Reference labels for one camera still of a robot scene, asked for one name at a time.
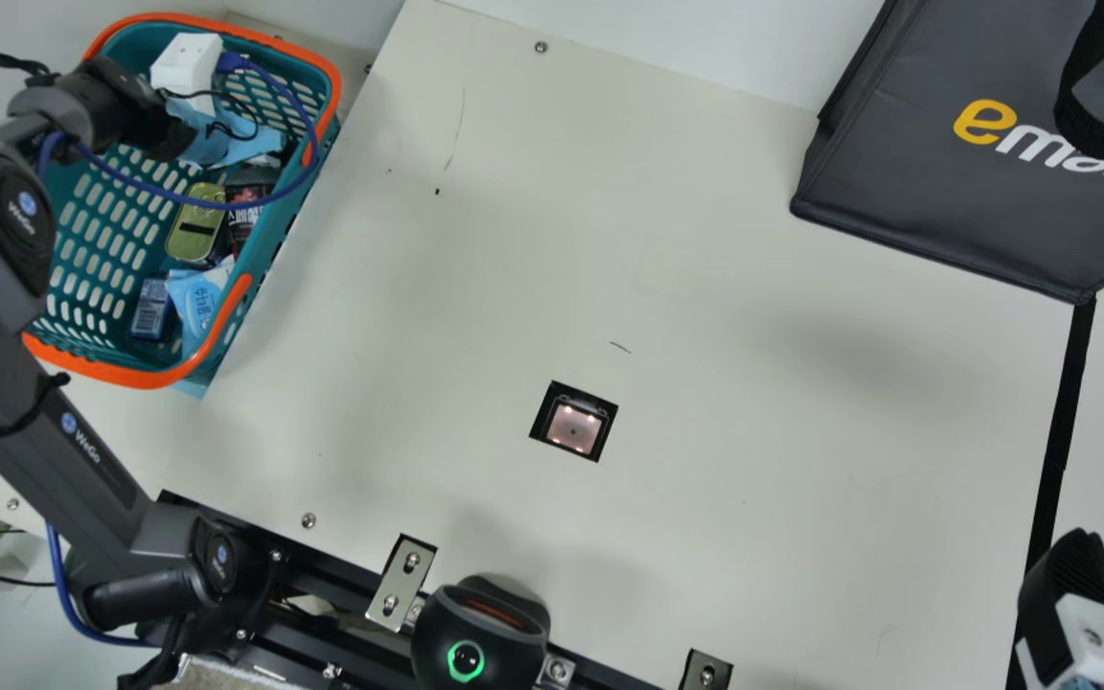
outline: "plastic basket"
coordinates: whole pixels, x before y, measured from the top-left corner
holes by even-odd
[[[149,65],[181,32],[219,33],[224,51],[248,54],[252,62],[288,86],[315,123],[321,145],[318,164],[326,160],[340,127],[335,117],[340,77],[323,57],[284,40],[187,14],[139,14],[106,28],[84,59],[105,54],[127,70],[148,74]],[[302,163],[311,153],[298,113],[284,96],[268,91],[258,76],[229,75],[226,87],[237,99],[253,106],[268,126],[301,138],[299,153],[280,172],[275,188],[286,187],[301,174]],[[183,192],[199,180],[214,182],[224,174],[195,173],[189,166],[148,161],[127,146],[109,149],[105,160],[128,176],[172,192]],[[302,189],[263,208],[236,259],[212,327],[198,349],[183,358],[177,338],[158,344],[131,339],[127,333],[141,282],[181,266],[164,252],[164,238],[179,204],[114,182],[86,161],[50,167],[45,183],[57,214],[57,242],[44,315],[23,333],[28,350],[64,370],[131,389],[164,389],[179,382],[185,389],[192,384],[195,392],[205,389],[317,173]]]

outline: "emart logo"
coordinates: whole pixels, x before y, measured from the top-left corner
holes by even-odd
[[[990,146],[998,141],[996,151],[1016,153],[1021,161],[1032,163],[1042,157],[1042,164],[1048,169],[1062,167],[1065,171],[1104,176],[1104,161],[1100,158],[1079,155],[1076,148],[1062,136],[1029,124],[1018,126],[1017,119],[1016,110],[1010,105],[990,98],[978,98],[965,106],[959,117],[952,123],[952,131],[964,141],[978,146]]]

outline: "black mark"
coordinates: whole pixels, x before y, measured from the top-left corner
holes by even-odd
[[[459,105],[459,127],[454,130],[454,146],[450,148],[450,157],[446,159],[446,167],[442,171],[450,170],[454,162],[454,155],[459,152],[459,135],[463,135],[463,117],[468,113],[468,85],[463,85],[463,105]]]

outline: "white tabletop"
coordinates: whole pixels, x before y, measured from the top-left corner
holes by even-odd
[[[657,686],[1002,684],[1068,307],[792,217],[810,113],[540,38],[408,0],[205,401],[74,401],[149,490],[425,539]],[[599,464],[527,437],[552,380]]]

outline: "metal bracket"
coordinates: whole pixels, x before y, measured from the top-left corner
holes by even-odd
[[[575,669],[577,669],[577,665],[569,659],[549,654],[543,657],[540,680],[534,686],[541,690],[570,690],[570,682],[573,680]]]
[[[732,665],[711,657],[705,651],[689,650],[684,677],[679,679],[679,690],[726,690],[731,684]]]
[[[415,541],[406,534],[400,535],[364,617],[390,633],[399,633],[412,604],[416,603],[425,577],[428,577],[435,555],[437,546]]]

